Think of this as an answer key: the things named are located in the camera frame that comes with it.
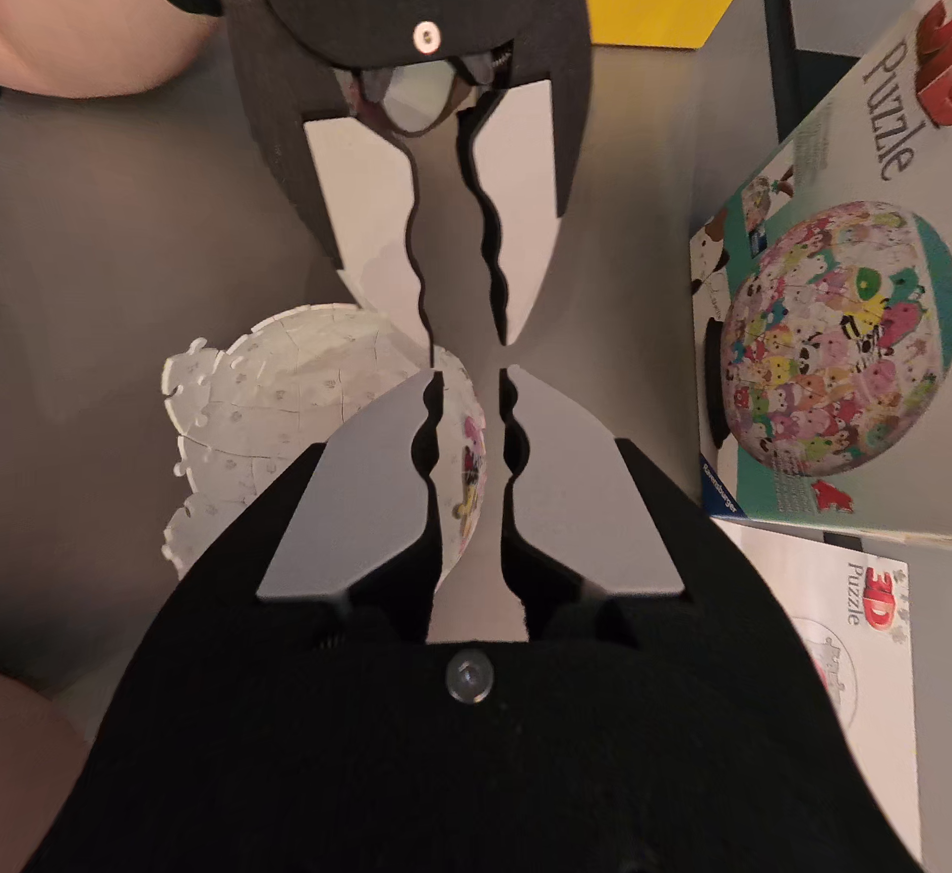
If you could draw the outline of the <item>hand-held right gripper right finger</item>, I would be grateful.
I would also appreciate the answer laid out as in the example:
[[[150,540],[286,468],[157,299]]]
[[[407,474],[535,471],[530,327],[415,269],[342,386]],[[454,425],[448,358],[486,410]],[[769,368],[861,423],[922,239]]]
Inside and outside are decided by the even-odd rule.
[[[586,596],[678,596],[684,582],[615,437],[522,367],[501,373],[507,526]]]

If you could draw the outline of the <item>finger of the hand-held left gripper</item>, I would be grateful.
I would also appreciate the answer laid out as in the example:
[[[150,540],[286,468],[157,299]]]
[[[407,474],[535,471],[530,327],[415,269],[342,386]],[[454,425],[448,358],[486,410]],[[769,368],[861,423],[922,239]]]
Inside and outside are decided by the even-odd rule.
[[[500,343],[536,304],[560,232],[551,82],[486,90],[457,114],[464,182],[482,212],[481,252]]]
[[[311,120],[303,131],[340,259],[362,308],[386,317],[431,363],[423,281],[411,249],[416,166],[406,145],[355,117]]]

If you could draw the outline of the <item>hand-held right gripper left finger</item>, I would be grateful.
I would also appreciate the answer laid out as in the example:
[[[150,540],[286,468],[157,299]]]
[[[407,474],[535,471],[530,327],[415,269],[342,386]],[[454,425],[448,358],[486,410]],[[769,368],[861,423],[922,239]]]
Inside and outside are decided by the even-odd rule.
[[[327,441],[260,581],[264,602],[343,603],[351,588],[407,550],[429,517],[429,474],[412,458],[443,384],[418,371],[372,401]]]

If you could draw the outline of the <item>white half puzzle ball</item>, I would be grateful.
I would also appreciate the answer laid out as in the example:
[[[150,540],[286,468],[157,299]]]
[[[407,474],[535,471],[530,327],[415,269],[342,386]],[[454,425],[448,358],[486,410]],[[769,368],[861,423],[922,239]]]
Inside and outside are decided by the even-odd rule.
[[[306,449],[430,369],[390,321],[353,305],[274,315],[229,349],[195,340],[164,366],[162,391],[191,495],[164,531],[180,580]]]

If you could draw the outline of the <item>person's left forearm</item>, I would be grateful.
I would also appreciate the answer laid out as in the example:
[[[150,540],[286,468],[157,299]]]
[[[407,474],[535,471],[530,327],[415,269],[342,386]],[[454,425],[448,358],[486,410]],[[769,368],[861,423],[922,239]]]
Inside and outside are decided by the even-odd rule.
[[[169,0],[1,0],[2,89],[140,94],[186,70],[219,27]]]

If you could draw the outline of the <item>person's right forearm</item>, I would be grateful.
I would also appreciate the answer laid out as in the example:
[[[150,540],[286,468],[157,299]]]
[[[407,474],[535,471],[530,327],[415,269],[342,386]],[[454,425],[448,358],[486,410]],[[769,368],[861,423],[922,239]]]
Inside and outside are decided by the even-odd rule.
[[[48,699],[1,677],[1,870],[21,871],[48,833],[89,747]]]

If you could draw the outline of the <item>colourful puzzle box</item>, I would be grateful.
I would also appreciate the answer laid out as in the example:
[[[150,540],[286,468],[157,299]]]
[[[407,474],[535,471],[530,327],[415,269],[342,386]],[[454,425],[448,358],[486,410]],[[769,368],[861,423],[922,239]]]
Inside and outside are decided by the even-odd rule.
[[[708,513],[950,546],[950,0],[915,0],[689,255]]]

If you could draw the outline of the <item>white instruction leaflet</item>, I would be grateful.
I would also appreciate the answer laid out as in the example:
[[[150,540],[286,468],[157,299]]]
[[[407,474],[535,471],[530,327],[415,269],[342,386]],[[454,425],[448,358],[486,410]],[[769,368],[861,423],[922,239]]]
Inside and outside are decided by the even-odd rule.
[[[720,519],[799,633],[851,753],[916,860],[922,825],[909,568],[861,537],[817,541]]]

